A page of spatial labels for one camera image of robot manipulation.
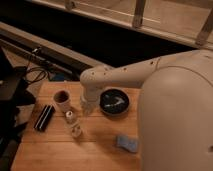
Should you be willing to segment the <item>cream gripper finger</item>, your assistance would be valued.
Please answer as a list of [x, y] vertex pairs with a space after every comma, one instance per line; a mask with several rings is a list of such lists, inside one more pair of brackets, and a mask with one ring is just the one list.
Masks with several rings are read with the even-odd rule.
[[95, 108], [94, 103], [89, 103], [88, 104], [88, 114], [91, 114], [93, 112], [94, 108]]
[[84, 100], [81, 100], [81, 107], [82, 107], [83, 113], [86, 113], [87, 112], [87, 102]]

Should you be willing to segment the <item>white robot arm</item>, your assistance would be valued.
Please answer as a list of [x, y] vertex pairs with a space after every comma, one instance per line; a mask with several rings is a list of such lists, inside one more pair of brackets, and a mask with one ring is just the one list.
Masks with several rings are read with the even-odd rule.
[[141, 171], [213, 171], [213, 51], [83, 71], [86, 115], [107, 86], [138, 88]]

